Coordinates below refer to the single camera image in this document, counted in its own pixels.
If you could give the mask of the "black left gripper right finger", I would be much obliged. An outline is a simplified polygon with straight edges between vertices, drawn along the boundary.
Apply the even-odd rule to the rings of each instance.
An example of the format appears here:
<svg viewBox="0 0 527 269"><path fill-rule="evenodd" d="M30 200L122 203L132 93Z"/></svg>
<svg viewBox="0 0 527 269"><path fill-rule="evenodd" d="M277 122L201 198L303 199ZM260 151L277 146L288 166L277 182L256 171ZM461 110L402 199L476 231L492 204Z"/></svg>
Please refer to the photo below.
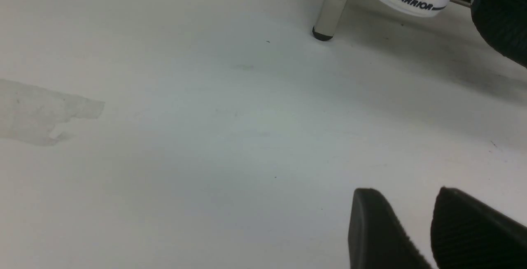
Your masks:
<svg viewBox="0 0 527 269"><path fill-rule="evenodd" d="M430 236L440 269L527 267L527 228L457 188L440 189Z"/></svg>

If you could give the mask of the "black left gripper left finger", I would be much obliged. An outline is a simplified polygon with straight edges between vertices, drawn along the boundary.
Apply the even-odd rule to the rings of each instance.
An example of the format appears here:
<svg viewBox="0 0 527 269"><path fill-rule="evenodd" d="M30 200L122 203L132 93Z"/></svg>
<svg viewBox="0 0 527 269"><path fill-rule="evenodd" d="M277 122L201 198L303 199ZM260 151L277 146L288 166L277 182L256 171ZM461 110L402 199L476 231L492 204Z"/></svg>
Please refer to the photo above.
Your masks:
<svg viewBox="0 0 527 269"><path fill-rule="evenodd" d="M388 200L372 188L353 193L348 250L351 269L431 269Z"/></svg>

